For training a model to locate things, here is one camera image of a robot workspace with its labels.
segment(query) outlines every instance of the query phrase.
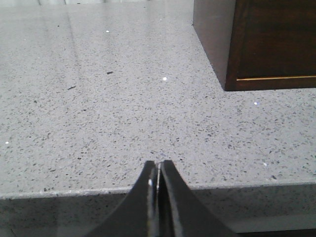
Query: countertop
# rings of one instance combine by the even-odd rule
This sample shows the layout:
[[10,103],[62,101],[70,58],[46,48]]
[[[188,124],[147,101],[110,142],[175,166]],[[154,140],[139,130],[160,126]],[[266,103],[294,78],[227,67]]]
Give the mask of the countertop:
[[193,1],[0,8],[0,198],[316,182],[316,89],[225,92]]

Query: dark wood cabinet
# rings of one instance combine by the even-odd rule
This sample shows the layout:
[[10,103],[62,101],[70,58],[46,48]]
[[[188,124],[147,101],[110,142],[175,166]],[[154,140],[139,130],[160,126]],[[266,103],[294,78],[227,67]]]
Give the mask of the dark wood cabinet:
[[225,90],[316,87],[316,0],[195,0],[194,28]]

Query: cabinet door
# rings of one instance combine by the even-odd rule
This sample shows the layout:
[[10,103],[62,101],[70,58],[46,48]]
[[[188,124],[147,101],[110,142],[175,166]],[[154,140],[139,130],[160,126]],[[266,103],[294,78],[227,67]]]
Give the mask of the cabinet door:
[[316,0],[239,0],[226,86],[316,86]]

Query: gray countertop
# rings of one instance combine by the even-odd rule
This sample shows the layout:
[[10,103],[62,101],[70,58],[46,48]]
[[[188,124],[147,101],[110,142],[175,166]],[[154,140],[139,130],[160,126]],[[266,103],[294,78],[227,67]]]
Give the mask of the gray countertop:
[[192,0],[0,8],[0,198],[316,183],[316,89],[224,92]]

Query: gold trim strip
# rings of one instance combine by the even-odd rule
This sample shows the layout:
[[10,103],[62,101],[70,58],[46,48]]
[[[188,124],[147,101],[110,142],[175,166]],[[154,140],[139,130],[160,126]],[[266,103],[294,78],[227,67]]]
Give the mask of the gold trim strip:
[[289,76],[289,77],[268,77],[268,78],[237,78],[237,81],[240,81],[240,80],[299,79],[299,78],[316,78],[316,76]]

